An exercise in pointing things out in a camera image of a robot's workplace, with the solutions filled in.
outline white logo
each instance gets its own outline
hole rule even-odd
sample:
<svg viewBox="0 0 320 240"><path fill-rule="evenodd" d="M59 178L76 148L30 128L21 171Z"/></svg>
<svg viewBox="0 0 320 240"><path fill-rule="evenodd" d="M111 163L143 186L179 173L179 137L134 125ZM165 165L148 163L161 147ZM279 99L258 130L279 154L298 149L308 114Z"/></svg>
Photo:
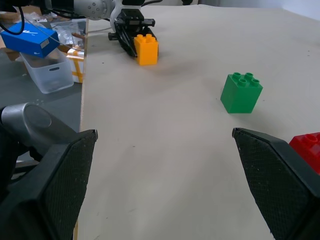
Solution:
<svg viewBox="0 0 320 240"><path fill-rule="evenodd" d="M25 34L38 34L37 32L31 32L29 30L23 30Z"/></svg>

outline blue box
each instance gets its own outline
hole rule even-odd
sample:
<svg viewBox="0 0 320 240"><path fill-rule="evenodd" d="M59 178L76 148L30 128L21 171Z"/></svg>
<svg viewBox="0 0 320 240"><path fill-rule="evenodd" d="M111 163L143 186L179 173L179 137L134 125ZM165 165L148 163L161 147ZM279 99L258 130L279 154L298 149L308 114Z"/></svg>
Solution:
<svg viewBox="0 0 320 240"><path fill-rule="evenodd" d="M1 32L0 34L8 49L44 58L59 46L59 43L51 39L49 36L57 41L59 41L59 38L56 31L44 27L38 28L47 35L29 23L25 23L23 33L20 35L12 35L6 31ZM21 22L9 28L12 32L19 32L20 29Z"/></svg>

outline red lego brick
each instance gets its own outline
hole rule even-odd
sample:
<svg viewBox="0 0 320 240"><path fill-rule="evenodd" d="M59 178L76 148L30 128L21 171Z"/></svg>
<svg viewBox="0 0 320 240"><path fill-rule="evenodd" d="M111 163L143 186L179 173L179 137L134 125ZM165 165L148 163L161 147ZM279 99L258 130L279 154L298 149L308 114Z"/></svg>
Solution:
<svg viewBox="0 0 320 240"><path fill-rule="evenodd" d="M320 132L295 136L289 145L320 174Z"/></svg>

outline green lego brick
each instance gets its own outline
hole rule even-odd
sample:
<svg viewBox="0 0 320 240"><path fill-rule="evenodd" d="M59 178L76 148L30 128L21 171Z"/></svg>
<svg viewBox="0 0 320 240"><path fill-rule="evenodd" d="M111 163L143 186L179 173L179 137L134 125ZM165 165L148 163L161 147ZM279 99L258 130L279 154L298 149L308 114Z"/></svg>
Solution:
<svg viewBox="0 0 320 240"><path fill-rule="evenodd" d="M262 89L252 73L235 72L228 75L220 100L229 114L250 114Z"/></svg>

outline plastic storage bin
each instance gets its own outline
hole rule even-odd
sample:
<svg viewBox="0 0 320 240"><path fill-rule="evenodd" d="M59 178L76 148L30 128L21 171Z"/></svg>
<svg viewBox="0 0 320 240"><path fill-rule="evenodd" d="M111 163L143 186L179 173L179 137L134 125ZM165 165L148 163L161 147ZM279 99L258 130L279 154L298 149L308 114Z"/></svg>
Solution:
<svg viewBox="0 0 320 240"><path fill-rule="evenodd" d="M43 94L53 93L74 84L70 63L58 49L45 58L20 53L30 77Z"/></svg>

